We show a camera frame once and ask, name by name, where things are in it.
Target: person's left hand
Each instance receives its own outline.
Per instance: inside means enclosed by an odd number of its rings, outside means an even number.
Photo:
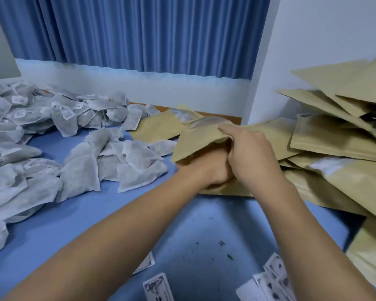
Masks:
[[[212,143],[195,152],[188,160],[177,162],[179,167],[186,166],[195,168],[199,174],[205,174],[208,185],[218,185],[227,182],[233,177],[228,161],[231,141],[221,144]]]

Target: white wall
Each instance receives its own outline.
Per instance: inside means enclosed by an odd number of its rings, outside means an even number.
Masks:
[[[301,112],[275,93],[310,88],[290,70],[374,57],[376,0],[271,0],[243,124]]]
[[[17,59],[22,79],[40,87],[48,83],[79,94],[126,93],[130,101],[242,117],[250,81],[170,73],[140,73],[52,61]]]

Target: person's right arm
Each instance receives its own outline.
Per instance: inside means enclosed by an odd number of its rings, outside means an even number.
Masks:
[[[283,175],[262,132],[221,124],[234,142],[229,162],[262,207],[298,301],[376,301],[376,290],[321,227]]]

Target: person's left arm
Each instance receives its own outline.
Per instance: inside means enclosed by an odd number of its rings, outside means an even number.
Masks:
[[[107,300],[199,191],[230,178],[227,156],[218,147],[182,167],[61,248],[3,300]]]

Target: forearm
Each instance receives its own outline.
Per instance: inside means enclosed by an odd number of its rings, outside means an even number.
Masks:
[[[375,289],[321,227],[291,183],[282,180],[259,203],[298,301],[376,300]]]
[[[63,247],[5,300],[107,300],[207,184],[205,172],[183,168]]]

